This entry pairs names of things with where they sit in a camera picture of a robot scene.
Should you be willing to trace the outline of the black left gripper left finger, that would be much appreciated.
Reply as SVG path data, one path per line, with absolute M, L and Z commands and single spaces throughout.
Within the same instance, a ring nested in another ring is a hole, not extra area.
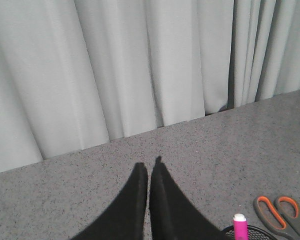
M 148 173 L 138 162 L 111 204 L 74 240 L 142 240 Z

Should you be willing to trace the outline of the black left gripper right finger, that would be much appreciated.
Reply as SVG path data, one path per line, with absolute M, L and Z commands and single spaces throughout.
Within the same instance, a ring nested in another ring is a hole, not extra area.
M 151 175 L 149 210 L 154 240 L 227 239 L 184 195 L 160 156 Z

